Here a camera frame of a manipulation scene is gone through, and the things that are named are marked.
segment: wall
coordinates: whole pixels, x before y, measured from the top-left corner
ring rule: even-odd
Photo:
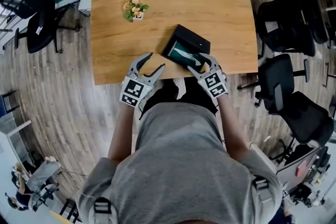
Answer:
[[[11,117],[10,114],[2,117],[1,122],[4,122],[9,117]],[[13,124],[13,121],[10,121],[9,124],[0,123],[0,130],[7,132],[12,128],[12,126],[9,126],[10,124]],[[7,138],[3,134],[0,134],[0,214],[8,222],[8,224],[59,224],[59,221],[53,218],[49,213],[50,209],[53,209],[56,212],[60,212],[62,204],[57,198],[54,201],[50,201],[48,204],[50,208],[46,207],[45,205],[41,205],[37,212],[20,212],[12,209],[9,206],[5,192],[7,192],[10,196],[14,196],[16,193],[17,189],[11,181],[12,175],[10,174],[12,171],[12,166],[15,165],[15,163],[16,158],[10,149]]]
[[[322,195],[336,178],[336,144],[328,143],[327,146],[329,147],[328,153],[331,154],[329,161],[331,166],[322,184],[314,186],[314,190],[321,190]],[[307,208],[303,203],[300,203],[292,207],[290,212],[296,217],[297,224],[329,224],[336,214],[336,184],[325,196],[325,199],[328,198],[334,203],[329,210],[325,206]]]

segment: black box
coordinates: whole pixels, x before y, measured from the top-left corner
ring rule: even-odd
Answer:
[[[181,51],[183,51],[182,54],[184,55],[189,54],[194,60],[184,57],[180,54]],[[177,25],[161,55],[185,69],[187,69],[189,65],[196,71],[200,71],[205,63],[205,61],[198,56],[200,52],[210,54],[210,41],[182,25]]]

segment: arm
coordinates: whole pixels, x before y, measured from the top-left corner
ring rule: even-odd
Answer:
[[[122,103],[108,153],[108,158],[116,163],[131,155],[133,115],[134,107]]]
[[[19,182],[20,182],[20,188],[18,192],[23,195],[25,193],[26,187],[25,187],[25,181],[23,180],[21,174],[19,174]]]
[[[232,159],[239,161],[248,152],[247,136],[244,134],[228,95],[222,94],[217,101],[221,112],[226,150]]]

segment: black pants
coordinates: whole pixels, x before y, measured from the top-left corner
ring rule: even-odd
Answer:
[[[198,84],[197,79],[194,77],[184,78],[186,93],[180,98],[176,99],[178,95],[178,87],[173,80],[164,83],[163,87],[156,91],[156,93],[147,100],[145,107],[143,108],[141,117],[144,113],[159,103],[169,102],[183,102],[203,106],[209,109],[214,115],[217,112],[211,97],[203,90]]]

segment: floor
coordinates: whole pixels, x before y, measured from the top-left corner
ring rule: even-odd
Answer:
[[[251,0],[254,10],[260,3],[270,0]],[[63,169],[58,178],[62,198],[74,198],[95,163],[106,156],[119,107],[120,84],[95,86],[91,72],[89,45],[90,20],[78,11],[71,10],[63,25],[74,26],[76,19],[82,25],[80,32],[58,32],[58,43],[64,53],[54,53],[53,45],[30,55],[25,40],[20,40],[17,50],[7,46],[0,56],[0,93],[15,89],[20,108],[15,113],[18,124],[32,120],[23,136],[29,148],[44,156],[52,155]],[[330,79],[328,87],[322,85],[326,76],[325,63],[331,62],[330,72],[335,72],[333,50],[317,45],[318,57],[309,58],[311,79],[295,78],[296,90],[311,100],[328,108],[335,94],[336,80]],[[307,57],[292,54],[294,70],[303,68]],[[290,140],[290,131],[279,116],[268,115],[263,105],[254,107],[253,90],[238,92],[237,86],[256,80],[256,74],[228,76],[230,98],[249,139],[267,154],[279,149],[279,138]],[[177,80],[183,93],[183,80]],[[139,126],[136,112],[133,124],[134,137]]]

